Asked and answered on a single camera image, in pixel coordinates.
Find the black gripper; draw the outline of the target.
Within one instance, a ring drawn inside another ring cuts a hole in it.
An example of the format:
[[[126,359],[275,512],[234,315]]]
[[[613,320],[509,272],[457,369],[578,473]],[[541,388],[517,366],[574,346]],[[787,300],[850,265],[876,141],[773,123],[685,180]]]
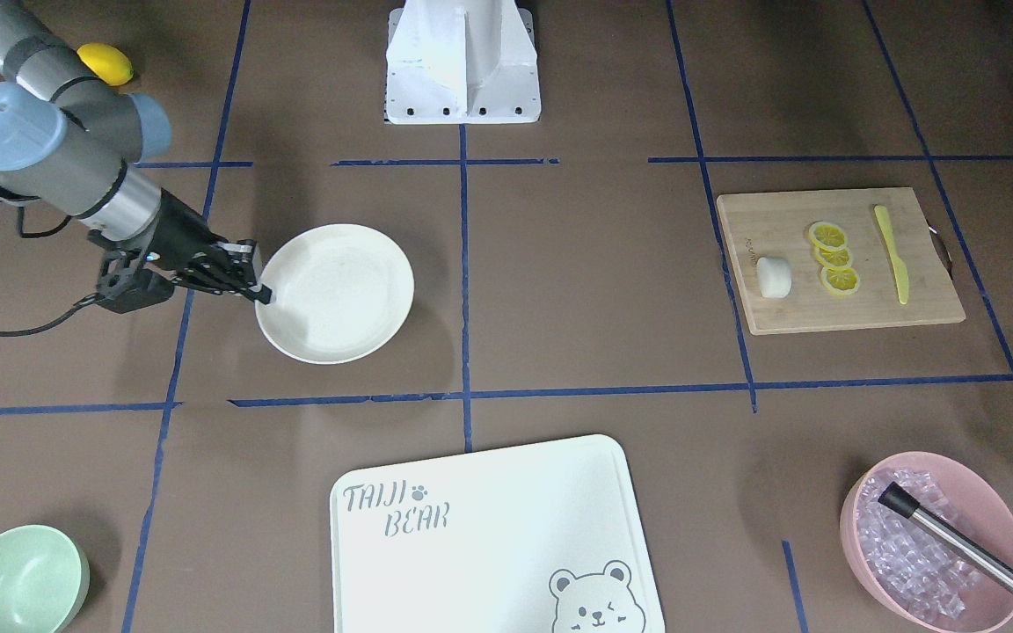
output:
[[[172,193],[161,193],[156,216],[126,239],[109,239],[100,229],[95,244],[102,248],[95,303],[116,314],[168,301],[174,289],[185,287],[208,294],[233,294],[268,305],[272,289],[245,276],[236,265],[256,265],[256,240],[228,242],[200,214]]]

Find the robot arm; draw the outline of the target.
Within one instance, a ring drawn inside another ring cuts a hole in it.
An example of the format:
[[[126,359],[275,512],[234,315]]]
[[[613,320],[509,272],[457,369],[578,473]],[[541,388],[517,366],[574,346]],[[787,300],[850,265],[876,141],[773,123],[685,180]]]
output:
[[[116,92],[18,1],[0,1],[0,203],[43,201],[102,249],[87,304],[115,313],[174,288],[268,304],[256,242],[229,242],[138,169],[168,151],[171,124],[141,93]]]

